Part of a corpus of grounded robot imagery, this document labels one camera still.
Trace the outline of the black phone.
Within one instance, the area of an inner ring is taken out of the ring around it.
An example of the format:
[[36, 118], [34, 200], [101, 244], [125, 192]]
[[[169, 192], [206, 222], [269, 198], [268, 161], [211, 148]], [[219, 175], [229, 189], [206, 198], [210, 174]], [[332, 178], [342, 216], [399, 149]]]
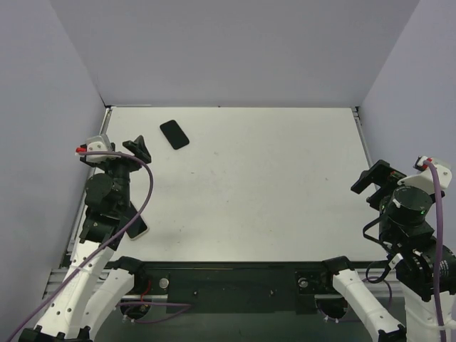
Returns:
[[[138, 213], [136, 207], [133, 203], [130, 203], [130, 207], [125, 214], [126, 222], [128, 223], [136, 214]], [[144, 219], [140, 215], [126, 231], [127, 235], [131, 240], [137, 239], [140, 235], [146, 233], [148, 226], [145, 223]]]
[[176, 120], [169, 120], [160, 125], [160, 130], [173, 150], [179, 150], [189, 145], [190, 140]]

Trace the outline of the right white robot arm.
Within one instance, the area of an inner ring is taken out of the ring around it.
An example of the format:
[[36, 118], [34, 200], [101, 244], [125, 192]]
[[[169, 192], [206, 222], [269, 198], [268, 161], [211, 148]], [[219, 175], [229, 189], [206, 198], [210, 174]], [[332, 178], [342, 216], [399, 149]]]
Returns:
[[351, 191], [377, 190], [366, 202], [378, 217], [363, 237], [387, 258], [378, 281], [393, 271], [403, 292], [406, 322], [394, 318], [366, 286], [345, 256], [323, 261], [318, 282], [336, 291], [354, 311], [372, 341], [446, 341], [455, 330], [455, 253], [443, 244], [442, 199], [452, 170], [433, 157], [419, 157], [407, 176], [384, 160], [362, 171]]

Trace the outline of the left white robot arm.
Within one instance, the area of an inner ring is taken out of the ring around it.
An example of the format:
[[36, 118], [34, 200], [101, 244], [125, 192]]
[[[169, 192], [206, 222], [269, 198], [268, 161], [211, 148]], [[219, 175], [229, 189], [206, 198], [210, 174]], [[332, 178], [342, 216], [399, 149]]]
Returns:
[[146, 206], [136, 209], [130, 200], [130, 176], [140, 169], [150, 174], [152, 156], [143, 136], [122, 146], [126, 151], [117, 151], [102, 134], [76, 148], [82, 163], [100, 171], [85, 183], [85, 219], [67, 274], [37, 308], [43, 312], [37, 324], [16, 330], [20, 341], [93, 341], [122, 296], [145, 288], [143, 262], [128, 256], [115, 261], [103, 285], [95, 288], [122, 238], [147, 230], [141, 217]]

